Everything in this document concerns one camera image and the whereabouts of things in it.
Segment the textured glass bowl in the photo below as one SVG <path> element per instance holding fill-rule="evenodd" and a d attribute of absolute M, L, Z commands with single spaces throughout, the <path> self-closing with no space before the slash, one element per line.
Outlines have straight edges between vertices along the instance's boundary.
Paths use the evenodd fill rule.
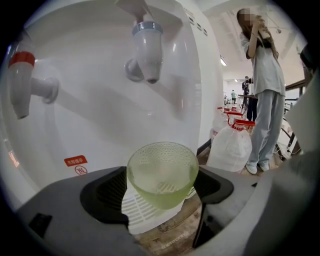
<path fill-rule="evenodd" d="M 199 165 L 189 148 L 174 142 L 156 142 L 136 151 L 126 170 L 129 181 L 146 201 L 167 210 L 188 195 Z"/>

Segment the long hair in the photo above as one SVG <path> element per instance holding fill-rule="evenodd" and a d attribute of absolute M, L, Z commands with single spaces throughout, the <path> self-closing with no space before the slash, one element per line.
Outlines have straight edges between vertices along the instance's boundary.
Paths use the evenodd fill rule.
<path fill-rule="evenodd" d="M 244 8 L 238 10 L 238 12 L 236 13 L 236 19 L 238 20 L 239 26 L 241 27 L 244 36 L 245 36 L 246 38 L 248 38 L 248 40 L 250 40 L 252 28 L 246 26 L 246 25 L 240 20 L 240 14 L 241 14 L 241 12 L 244 11 L 244 10 L 245 10 Z M 261 47 L 265 47 L 265 48 L 271 48 L 271 43 L 270 43 L 268 40 L 263 39 L 259 31 L 258 31 L 258 35 L 259 35 L 260 38 L 258 37 L 257 40 L 256 40 L 256 47 L 261 46 Z"/>

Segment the ceiling light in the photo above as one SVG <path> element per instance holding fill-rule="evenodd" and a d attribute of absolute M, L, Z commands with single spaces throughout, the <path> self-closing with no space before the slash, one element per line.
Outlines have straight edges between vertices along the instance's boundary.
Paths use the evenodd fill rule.
<path fill-rule="evenodd" d="M 224 66 L 226 66 L 227 64 L 225 63 L 225 61 L 222 59 L 222 58 L 220 58 L 220 62 L 221 62 L 221 64 L 222 65 L 224 65 Z"/>

